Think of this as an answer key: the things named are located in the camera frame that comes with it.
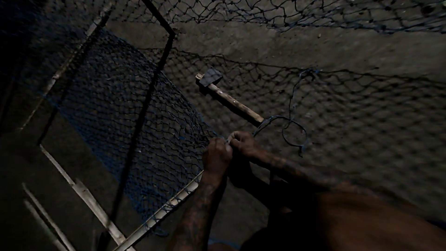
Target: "hand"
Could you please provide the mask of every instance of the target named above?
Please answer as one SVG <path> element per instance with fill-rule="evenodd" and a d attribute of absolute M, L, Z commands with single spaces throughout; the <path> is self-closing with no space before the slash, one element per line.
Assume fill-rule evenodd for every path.
<path fill-rule="evenodd" d="M 235 131 L 231 133 L 228 137 L 228 142 L 240 153 L 241 155 L 247 157 L 250 161 L 255 162 L 264 153 L 263 150 L 256 142 L 254 137 L 249 132 Z"/>
<path fill-rule="evenodd" d="M 201 181 L 219 185 L 232 159 L 232 148 L 222 138 L 213 138 L 203 153 L 204 172 Z"/>

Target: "concrete floor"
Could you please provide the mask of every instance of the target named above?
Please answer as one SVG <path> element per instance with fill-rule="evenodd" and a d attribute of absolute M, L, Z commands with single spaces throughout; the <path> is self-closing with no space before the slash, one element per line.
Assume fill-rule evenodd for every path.
<path fill-rule="evenodd" d="M 441 181 L 446 176 L 444 35 L 383 35 L 314 27 L 279 33 L 264 25 L 220 21 L 172 27 L 178 37 L 165 73 L 217 133 L 252 132 L 255 127 L 201 94 L 194 83 L 197 72 L 216 67 L 224 74 L 219 83 L 224 91 L 269 117 L 288 112 L 300 69 L 323 70 L 320 76 L 331 82 L 332 88 L 315 87 L 308 80 L 297 93 L 301 97 L 297 119 L 310 132 L 304 158 L 358 173 L 446 219 L 446 185 Z M 167 40 L 167 33 L 155 24 L 109 21 L 106 28 L 153 61 L 160 57 Z M 6 248 L 55 250 L 23 206 L 21 183 L 25 182 L 76 249 L 89 250 L 93 230 L 100 233 L 101 224 L 35 145 L 50 115 L 49 104 L 24 131 L 15 131 L 35 102 L 34 94 L 18 87 L 2 125 L 0 177 L 7 189 L 0 196 L 8 203 L 0 215 L 9 228 L 4 238 L 15 240 L 6 242 L 10 245 Z M 282 126 L 282 122 L 274 123 L 259 134 L 259 141 L 265 148 L 298 161 L 296 148 L 286 145 L 281 137 Z M 302 139 L 300 130 L 287 134 Z M 61 116 L 56 116 L 43 145 L 110 213 L 116 180 Z M 265 170 L 254 168 L 254 173 L 267 180 Z M 161 227 L 172 232 L 186 206 L 187 202 Z M 241 244 L 266 226 L 267 216 L 266 207 L 228 183 L 211 236 Z M 115 223 L 126 236 L 142 223 L 128 198 L 121 203 Z M 168 240 L 151 234 L 135 248 L 162 250 Z"/>

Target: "tattooed arm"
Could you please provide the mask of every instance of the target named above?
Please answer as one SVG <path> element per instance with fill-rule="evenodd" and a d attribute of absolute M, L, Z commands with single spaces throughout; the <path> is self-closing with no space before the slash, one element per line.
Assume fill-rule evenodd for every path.
<path fill-rule="evenodd" d="M 298 164 L 275 156 L 263 150 L 248 132 L 235 131 L 229 136 L 228 141 L 234 149 L 251 162 L 274 171 L 275 174 L 288 182 L 305 180 L 330 191 L 359 193 L 377 197 L 392 204 L 396 202 L 406 203 L 391 191 L 373 186 L 369 181 L 355 178 L 341 170 L 308 163 Z"/>
<path fill-rule="evenodd" d="M 167 249 L 168 251 L 207 250 L 212 220 L 226 185 L 226 169 L 232 148 L 222 138 L 211 139 L 203 154 L 204 172 Z"/>

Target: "fishing net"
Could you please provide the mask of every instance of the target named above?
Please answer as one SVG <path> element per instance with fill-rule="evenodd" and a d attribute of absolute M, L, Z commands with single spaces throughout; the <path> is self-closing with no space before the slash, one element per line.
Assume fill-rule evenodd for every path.
<path fill-rule="evenodd" d="M 119 180 L 138 114 L 156 65 L 127 42 L 101 30 L 61 102 L 50 99 Z M 181 92 L 160 74 L 139 135 L 125 193 L 147 219 L 202 170 L 215 133 Z"/>
<path fill-rule="evenodd" d="M 157 48 L 141 51 L 150 58 L 159 58 L 162 52 Z M 276 115 L 294 119 L 308 133 L 303 158 L 281 136 L 286 119 L 275 120 L 258 133 L 256 139 L 263 147 L 295 161 L 360 174 L 432 215 L 446 218 L 446 186 L 441 179 L 446 175 L 443 82 L 238 62 L 222 55 L 172 49 L 164 67 L 166 76 L 223 135 L 255 128 L 222 111 L 221 105 L 206 102 L 197 95 L 196 86 L 183 81 L 209 65 L 224 75 L 218 84 L 224 92 L 265 119 Z M 291 144 L 305 142 L 305 133 L 297 126 L 290 125 L 284 135 Z"/>
<path fill-rule="evenodd" d="M 168 0 L 152 3 L 171 24 L 237 21 L 266 24 L 279 31 L 314 26 L 372 29 L 383 33 L 446 32 L 443 0 Z M 85 13 L 104 4 L 104 0 L 63 1 L 63 6 Z M 157 21 L 143 0 L 117 1 L 111 20 Z"/>
<path fill-rule="evenodd" d="M 56 106 L 118 181 L 128 168 L 124 192 L 147 220 L 202 171 L 202 153 L 217 134 L 162 72 L 152 83 L 156 62 L 104 28 L 91 35 L 46 93 L 95 19 L 81 17 L 73 21 L 45 8 L 27 13 L 24 18 L 33 20 L 23 31 L 29 43 L 17 82 Z M 147 97 L 149 105 L 142 111 Z M 140 132 L 132 149 L 136 128 Z"/>
<path fill-rule="evenodd" d="M 443 32 L 444 26 L 442 2 L 153 3 L 170 23 L 242 21 L 267 24 L 279 31 L 295 26 L 329 26 L 387 33 Z M 106 4 L 103 0 L 61 0 L 49 1 L 37 11 L 9 8 L 16 11 L 11 13 L 18 13 L 11 20 L 28 21 L 13 34 L 28 40 L 20 57 L 17 82 L 44 94 L 48 81 L 83 43 L 85 32 Z M 118 1 L 110 19 L 156 22 L 142 1 Z M 144 219 L 202 170 L 202 151 L 208 138 L 216 135 L 211 128 L 225 135 L 230 132 L 228 125 L 253 131 L 240 118 L 215 117 L 223 112 L 212 110 L 212 104 L 199 102 L 192 95 L 197 93 L 197 87 L 184 79 L 210 66 L 225 76 L 219 83 L 222 89 L 265 118 L 279 114 L 299 121 L 309 132 L 304 151 L 309 161 L 361 173 L 418 205 L 427 205 L 424 208 L 437 215 L 444 212 L 441 198 L 446 188 L 439 180 L 445 170 L 441 156 L 446 156 L 446 139 L 440 127 L 445 120 L 443 83 L 240 63 L 218 55 L 202 57 L 175 49 L 169 53 L 164 73 L 157 73 L 156 63 L 163 49 L 136 49 L 105 29 L 91 36 L 84 51 L 45 97 L 118 180 L 127 165 L 128 153 L 134 150 L 124 191 Z M 305 71 L 312 74 L 302 78 Z M 152 83 L 154 75 L 157 80 Z M 324 84 L 316 84 L 312 75 L 319 76 Z M 146 101 L 148 107 L 143 111 Z M 203 112 L 206 121 L 209 119 L 211 127 L 189 101 Z M 258 104 L 268 105 L 260 109 Z M 141 123 L 139 114 L 144 114 Z M 140 133 L 133 149 L 131 138 L 137 128 Z M 296 144 L 303 142 L 300 130 L 286 134 L 288 139 L 296 139 Z M 265 146 L 276 142 L 272 137 L 258 137 Z M 296 155 L 295 149 L 286 151 L 285 156 Z"/>

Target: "wooden handle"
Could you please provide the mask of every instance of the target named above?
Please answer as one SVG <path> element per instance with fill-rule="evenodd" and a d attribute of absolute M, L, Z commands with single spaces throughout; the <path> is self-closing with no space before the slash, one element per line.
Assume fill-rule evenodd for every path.
<path fill-rule="evenodd" d="M 217 95 L 222 97 L 224 100 L 228 101 L 231 105 L 233 105 L 234 107 L 236 107 L 240 111 L 246 113 L 248 116 L 253 118 L 255 121 L 257 121 L 259 123 L 261 123 L 263 121 L 262 116 L 260 116 L 259 114 L 255 113 L 253 110 L 251 110 L 250 108 L 246 107 L 244 104 L 238 102 L 233 97 L 231 97 L 228 94 L 222 92 L 222 90 L 220 90 L 220 88 L 218 88 L 216 85 L 210 84 L 207 87 L 209 88 L 209 90 L 215 92 Z"/>

